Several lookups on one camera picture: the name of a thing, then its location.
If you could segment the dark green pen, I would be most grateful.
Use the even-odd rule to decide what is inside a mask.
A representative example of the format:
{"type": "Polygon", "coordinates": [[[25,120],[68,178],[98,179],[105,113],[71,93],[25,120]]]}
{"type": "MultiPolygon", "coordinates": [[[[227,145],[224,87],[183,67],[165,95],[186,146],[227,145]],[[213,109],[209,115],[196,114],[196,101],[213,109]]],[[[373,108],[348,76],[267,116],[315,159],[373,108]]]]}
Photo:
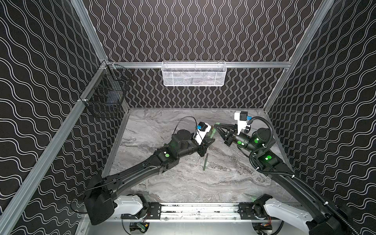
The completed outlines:
{"type": "Polygon", "coordinates": [[[213,138],[215,133],[216,133],[216,129],[214,127],[212,127],[211,133],[210,133],[210,138],[213,138]]]}

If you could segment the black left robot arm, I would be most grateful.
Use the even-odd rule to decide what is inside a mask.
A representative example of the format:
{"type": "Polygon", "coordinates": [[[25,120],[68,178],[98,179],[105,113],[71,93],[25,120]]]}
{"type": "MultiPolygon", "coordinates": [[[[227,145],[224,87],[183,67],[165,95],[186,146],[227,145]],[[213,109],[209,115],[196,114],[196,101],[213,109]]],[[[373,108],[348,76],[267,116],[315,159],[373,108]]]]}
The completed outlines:
{"type": "Polygon", "coordinates": [[[154,175],[162,174],[179,164],[181,158],[198,153],[204,157],[215,139],[204,136],[201,144],[188,130],[179,130],[168,144],[158,148],[145,161],[120,173],[107,176],[95,175],[83,192],[83,202],[92,225],[109,219],[117,208],[120,194],[154,175]]]}

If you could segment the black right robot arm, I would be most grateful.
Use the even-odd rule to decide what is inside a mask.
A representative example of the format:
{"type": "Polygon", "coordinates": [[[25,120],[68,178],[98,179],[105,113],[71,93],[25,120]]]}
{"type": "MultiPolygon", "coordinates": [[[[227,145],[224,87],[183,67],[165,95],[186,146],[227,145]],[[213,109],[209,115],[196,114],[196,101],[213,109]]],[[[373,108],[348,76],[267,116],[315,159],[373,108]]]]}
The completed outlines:
{"type": "Polygon", "coordinates": [[[226,145],[236,144],[257,172],[282,186],[303,207],[298,210],[268,198],[262,203],[259,216],[278,218],[308,235],[357,235],[348,207],[339,207],[326,199],[271,151],[275,143],[274,132],[270,123],[264,123],[267,127],[258,129],[252,135],[248,134],[250,125],[246,126],[246,132],[241,132],[236,124],[214,125],[226,145]]]}

